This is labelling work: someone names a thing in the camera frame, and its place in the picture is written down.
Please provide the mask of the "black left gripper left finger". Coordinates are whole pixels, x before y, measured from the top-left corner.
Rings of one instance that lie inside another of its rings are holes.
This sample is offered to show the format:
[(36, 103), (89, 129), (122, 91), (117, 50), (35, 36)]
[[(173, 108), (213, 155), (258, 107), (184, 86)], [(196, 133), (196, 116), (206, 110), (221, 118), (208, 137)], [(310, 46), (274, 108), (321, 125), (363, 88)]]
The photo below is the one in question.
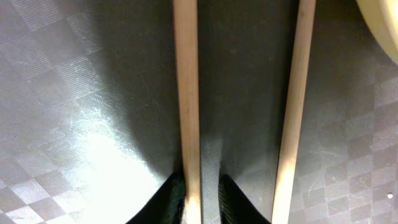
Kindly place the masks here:
[(180, 224), (185, 194), (183, 174), (174, 172), (127, 224)]

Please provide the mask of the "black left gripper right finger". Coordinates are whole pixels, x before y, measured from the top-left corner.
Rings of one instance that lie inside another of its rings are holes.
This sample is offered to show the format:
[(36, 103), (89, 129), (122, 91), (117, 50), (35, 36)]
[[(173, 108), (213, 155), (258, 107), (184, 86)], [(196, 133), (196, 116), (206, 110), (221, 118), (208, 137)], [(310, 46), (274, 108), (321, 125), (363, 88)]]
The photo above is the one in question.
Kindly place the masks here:
[(218, 201), (222, 224), (271, 224), (227, 174), (219, 178)]

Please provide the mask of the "wooden chopstick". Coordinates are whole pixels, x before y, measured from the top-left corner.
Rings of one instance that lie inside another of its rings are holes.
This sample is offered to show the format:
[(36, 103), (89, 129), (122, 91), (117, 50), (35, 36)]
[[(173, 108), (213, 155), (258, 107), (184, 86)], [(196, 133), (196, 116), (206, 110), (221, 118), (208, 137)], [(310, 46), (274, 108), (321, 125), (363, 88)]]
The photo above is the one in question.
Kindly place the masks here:
[(316, 0), (300, 0), (279, 152), (273, 224), (288, 224), (302, 124)]
[(186, 222), (201, 223), (197, 0), (174, 0), (173, 7)]

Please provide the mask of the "yellow round plate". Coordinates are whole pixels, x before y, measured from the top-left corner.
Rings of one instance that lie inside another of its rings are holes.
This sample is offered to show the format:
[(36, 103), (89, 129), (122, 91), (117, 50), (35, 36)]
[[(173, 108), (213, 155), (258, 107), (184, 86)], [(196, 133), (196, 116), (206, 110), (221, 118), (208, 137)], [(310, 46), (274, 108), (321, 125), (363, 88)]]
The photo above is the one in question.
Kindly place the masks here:
[(356, 2), (377, 43), (397, 64), (397, 0), (357, 0)]

